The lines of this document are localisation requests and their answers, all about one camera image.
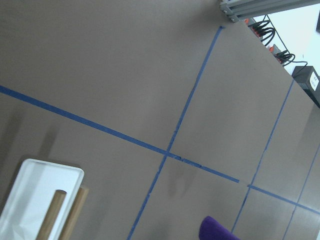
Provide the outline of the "aluminium frame post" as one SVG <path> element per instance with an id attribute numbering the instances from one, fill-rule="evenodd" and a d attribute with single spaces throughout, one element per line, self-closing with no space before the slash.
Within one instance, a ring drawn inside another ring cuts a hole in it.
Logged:
<path id="1" fill-rule="evenodd" d="M 233 22 L 319 4 L 319 0 L 221 0 L 220 10 Z"/>

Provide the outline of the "purple towel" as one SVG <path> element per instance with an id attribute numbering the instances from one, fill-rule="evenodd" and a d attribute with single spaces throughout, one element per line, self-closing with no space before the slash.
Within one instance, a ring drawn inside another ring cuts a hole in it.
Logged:
<path id="1" fill-rule="evenodd" d="M 206 216 L 199 227 L 200 240 L 240 240 L 211 216 Z"/>

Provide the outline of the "white wooden towel rack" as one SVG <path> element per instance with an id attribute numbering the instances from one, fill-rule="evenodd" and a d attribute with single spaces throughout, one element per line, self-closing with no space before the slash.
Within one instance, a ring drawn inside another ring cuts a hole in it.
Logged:
<path id="1" fill-rule="evenodd" d="M 28 158 L 15 178 L 0 215 L 2 240 L 34 240 L 57 190 L 66 192 L 49 239 L 57 240 L 84 178 L 79 167 Z"/>

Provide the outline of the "black box with label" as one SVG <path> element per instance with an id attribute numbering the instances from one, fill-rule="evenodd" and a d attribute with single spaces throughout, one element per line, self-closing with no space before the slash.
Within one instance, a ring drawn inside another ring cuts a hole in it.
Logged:
<path id="1" fill-rule="evenodd" d="M 320 76 L 313 66 L 296 66 L 291 75 L 315 105 L 320 107 Z"/>

